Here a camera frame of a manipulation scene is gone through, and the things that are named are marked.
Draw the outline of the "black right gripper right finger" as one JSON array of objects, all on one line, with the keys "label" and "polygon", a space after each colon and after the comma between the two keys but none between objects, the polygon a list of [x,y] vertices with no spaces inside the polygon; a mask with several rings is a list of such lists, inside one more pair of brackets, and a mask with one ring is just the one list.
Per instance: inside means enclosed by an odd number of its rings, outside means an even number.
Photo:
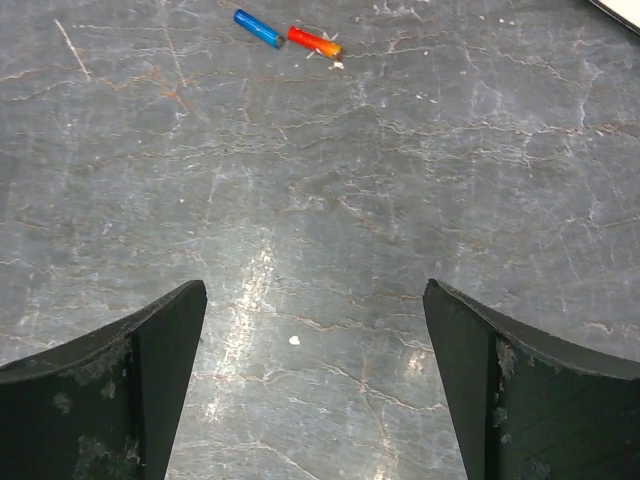
[{"label": "black right gripper right finger", "polygon": [[423,306],[470,479],[636,479],[639,365],[435,279]]}]

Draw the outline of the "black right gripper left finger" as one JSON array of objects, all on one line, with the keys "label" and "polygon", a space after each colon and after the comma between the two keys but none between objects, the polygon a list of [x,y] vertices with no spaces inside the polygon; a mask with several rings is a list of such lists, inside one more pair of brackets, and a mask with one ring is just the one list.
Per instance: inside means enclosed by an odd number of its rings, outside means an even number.
[{"label": "black right gripper left finger", "polygon": [[191,280],[1,368],[4,479],[165,477],[207,295]]}]

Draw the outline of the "red orange battery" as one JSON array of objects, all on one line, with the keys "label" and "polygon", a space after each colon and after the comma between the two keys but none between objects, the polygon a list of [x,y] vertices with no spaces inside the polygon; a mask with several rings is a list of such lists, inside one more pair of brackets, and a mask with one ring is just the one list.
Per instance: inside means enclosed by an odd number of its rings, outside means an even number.
[{"label": "red orange battery", "polygon": [[295,26],[289,27],[287,39],[333,61],[342,61],[343,47],[332,40],[316,36]]}]

